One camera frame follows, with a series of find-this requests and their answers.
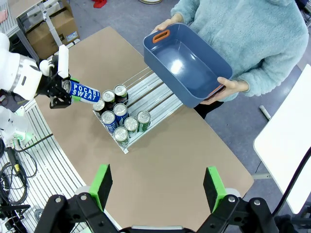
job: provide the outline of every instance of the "orange handle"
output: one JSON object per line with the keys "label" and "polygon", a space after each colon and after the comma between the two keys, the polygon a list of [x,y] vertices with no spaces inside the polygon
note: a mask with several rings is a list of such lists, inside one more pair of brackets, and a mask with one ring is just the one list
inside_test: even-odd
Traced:
{"label": "orange handle", "polygon": [[152,38],[152,42],[155,44],[156,42],[159,42],[160,40],[163,40],[164,38],[168,37],[170,35],[170,30],[162,31],[161,33],[155,35]]}

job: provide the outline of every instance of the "person's right hand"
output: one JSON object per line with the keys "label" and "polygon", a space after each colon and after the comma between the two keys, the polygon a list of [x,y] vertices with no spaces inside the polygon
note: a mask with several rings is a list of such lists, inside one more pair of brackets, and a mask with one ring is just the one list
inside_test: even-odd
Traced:
{"label": "person's right hand", "polygon": [[171,24],[182,23],[183,21],[184,21],[184,19],[183,19],[182,15],[179,13],[176,13],[172,18],[169,18],[169,19],[165,20],[163,23],[157,25],[151,33],[154,33],[156,31],[163,31],[168,26],[170,26]]}

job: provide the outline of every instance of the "soda can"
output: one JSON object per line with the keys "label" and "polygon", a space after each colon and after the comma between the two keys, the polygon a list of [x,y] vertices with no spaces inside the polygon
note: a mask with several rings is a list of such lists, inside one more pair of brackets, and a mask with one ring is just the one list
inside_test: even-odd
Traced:
{"label": "soda can", "polygon": [[112,111],[116,105],[115,93],[112,90],[106,90],[103,92],[102,99],[105,101],[106,108]]}
{"label": "soda can", "polygon": [[102,114],[102,122],[110,133],[113,133],[118,127],[116,122],[116,116],[111,111],[106,111]]}
{"label": "soda can", "polygon": [[134,117],[128,117],[124,121],[124,127],[127,129],[129,137],[133,137],[138,131],[138,121]]}
{"label": "soda can", "polygon": [[114,131],[113,136],[116,139],[117,143],[122,147],[126,147],[126,145],[129,142],[128,132],[127,132],[126,128],[124,128],[124,127],[118,127]]}
{"label": "soda can", "polygon": [[126,87],[122,84],[116,85],[113,89],[116,95],[116,102],[117,103],[124,103],[127,104],[128,100],[128,93],[126,91]]}
{"label": "soda can", "polygon": [[75,99],[81,102],[97,103],[101,97],[98,90],[88,86],[84,86],[72,80],[63,81],[62,87],[68,94],[74,96]]}
{"label": "soda can", "polygon": [[137,114],[137,121],[138,121],[138,131],[139,132],[145,132],[149,125],[150,125],[150,113],[147,111],[140,111]]}
{"label": "soda can", "polygon": [[113,108],[113,113],[116,115],[117,123],[122,126],[128,117],[127,107],[123,103],[117,103]]}
{"label": "soda can", "polygon": [[97,103],[93,104],[93,110],[101,116],[105,111],[105,101],[99,99]]}

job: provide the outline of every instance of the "hand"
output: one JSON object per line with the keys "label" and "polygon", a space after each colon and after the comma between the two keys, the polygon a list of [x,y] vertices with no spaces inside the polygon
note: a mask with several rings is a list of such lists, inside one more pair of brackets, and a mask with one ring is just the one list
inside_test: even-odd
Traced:
{"label": "hand", "polygon": [[151,33],[154,33],[156,31],[163,31],[168,26],[170,26],[171,24],[182,23],[183,21],[184,21],[184,19],[183,19],[182,15],[179,13],[176,13],[172,18],[169,18],[169,19],[165,20],[163,23],[157,25]]}
{"label": "hand", "polygon": [[217,81],[224,85],[224,89],[221,90],[220,92],[212,95],[211,97],[209,97],[207,100],[202,101],[201,104],[212,104],[215,101],[219,101],[222,100],[223,98],[226,98],[227,96],[230,96],[234,93],[240,92],[240,91],[247,91],[249,86],[247,84],[247,82],[243,81],[243,80],[233,80],[230,81],[226,78],[223,77],[218,77]]}

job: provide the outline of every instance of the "fleece jacket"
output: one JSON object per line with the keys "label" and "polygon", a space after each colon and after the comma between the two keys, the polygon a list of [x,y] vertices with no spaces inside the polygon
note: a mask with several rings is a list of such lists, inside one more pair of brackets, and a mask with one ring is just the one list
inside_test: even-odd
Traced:
{"label": "fleece jacket", "polygon": [[234,80],[248,83],[249,97],[279,86],[308,44],[294,0],[180,0],[176,13],[231,65]]}

